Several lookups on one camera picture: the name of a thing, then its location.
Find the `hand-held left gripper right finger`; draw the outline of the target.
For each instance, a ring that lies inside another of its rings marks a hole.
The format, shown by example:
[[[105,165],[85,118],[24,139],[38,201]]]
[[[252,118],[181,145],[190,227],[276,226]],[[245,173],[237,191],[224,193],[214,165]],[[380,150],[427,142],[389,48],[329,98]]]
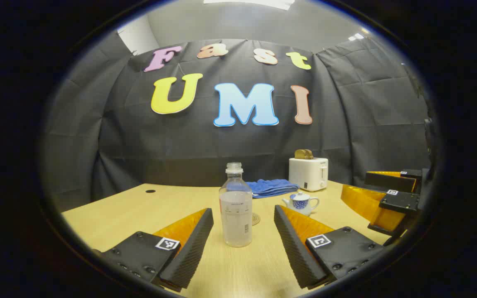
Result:
[[[344,279],[379,256],[384,247],[350,226],[333,229],[276,205],[274,222],[301,288]]]

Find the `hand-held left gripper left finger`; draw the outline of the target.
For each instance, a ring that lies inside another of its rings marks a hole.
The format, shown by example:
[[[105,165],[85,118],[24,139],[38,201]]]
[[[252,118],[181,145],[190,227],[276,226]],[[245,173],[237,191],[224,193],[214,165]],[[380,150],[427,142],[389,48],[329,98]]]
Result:
[[[98,256],[142,283],[182,290],[197,270],[213,225],[212,209],[203,208],[153,234],[134,232]]]

